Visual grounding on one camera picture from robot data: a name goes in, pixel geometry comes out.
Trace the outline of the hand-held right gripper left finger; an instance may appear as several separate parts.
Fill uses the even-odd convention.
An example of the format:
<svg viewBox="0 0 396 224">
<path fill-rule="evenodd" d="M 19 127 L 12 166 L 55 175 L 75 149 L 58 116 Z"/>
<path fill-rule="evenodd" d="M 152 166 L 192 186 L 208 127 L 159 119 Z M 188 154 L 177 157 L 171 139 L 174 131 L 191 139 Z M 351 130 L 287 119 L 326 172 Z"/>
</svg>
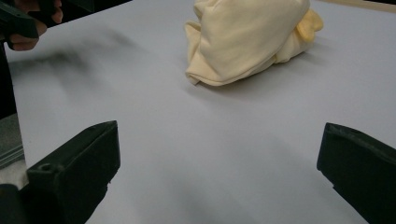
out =
<svg viewBox="0 0 396 224">
<path fill-rule="evenodd" d="M 85 224 L 120 168 L 118 123 L 93 125 L 27 170 L 34 224 Z"/>
</svg>

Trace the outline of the cream knit garment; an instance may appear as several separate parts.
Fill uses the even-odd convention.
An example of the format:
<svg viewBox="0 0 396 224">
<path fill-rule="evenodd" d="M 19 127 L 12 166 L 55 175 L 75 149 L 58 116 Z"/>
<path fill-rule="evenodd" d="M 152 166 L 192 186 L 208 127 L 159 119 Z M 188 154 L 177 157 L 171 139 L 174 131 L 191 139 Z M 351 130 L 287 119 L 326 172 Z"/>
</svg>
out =
<svg viewBox="0 0 396 224">
<path fill-rule="evenodd" d="M 195 0 L 193 10 L 184 26 L 192 84 L 222 86 L 285 63 L 323 28 L 309 0 Z"/>
</svg>

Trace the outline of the white table mat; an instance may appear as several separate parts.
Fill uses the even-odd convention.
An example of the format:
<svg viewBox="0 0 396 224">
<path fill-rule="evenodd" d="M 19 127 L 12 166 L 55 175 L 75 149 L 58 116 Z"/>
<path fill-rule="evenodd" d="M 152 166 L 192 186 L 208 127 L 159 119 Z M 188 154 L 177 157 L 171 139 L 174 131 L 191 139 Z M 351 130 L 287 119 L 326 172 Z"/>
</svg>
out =
<svg viewBox="0 0 396 224">
<path fill-rule="evenodd" d="M 185 76 L 193 0 L 133 0 L 7 55 L 25 158 L 119 125 L 121 166 L 88 224 L 366 224 L 317 169 L 324 126 L 396 148 L 396 13 L 313 0 L 323 29 L 222 87 Z"/>
</svg>

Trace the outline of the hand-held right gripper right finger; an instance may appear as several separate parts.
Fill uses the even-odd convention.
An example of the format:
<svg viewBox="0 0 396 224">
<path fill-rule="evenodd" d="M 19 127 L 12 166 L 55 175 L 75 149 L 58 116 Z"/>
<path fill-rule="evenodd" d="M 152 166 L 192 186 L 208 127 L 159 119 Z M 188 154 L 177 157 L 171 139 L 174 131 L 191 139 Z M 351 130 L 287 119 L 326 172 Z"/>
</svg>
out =
<svg viewBox="0 0 396 224">
<path fill-rule="evenodd" d="M 325 125 L 317 169 L 369 224 L 396 224 L 396 149 L 346 126 Z"/>
</svg>

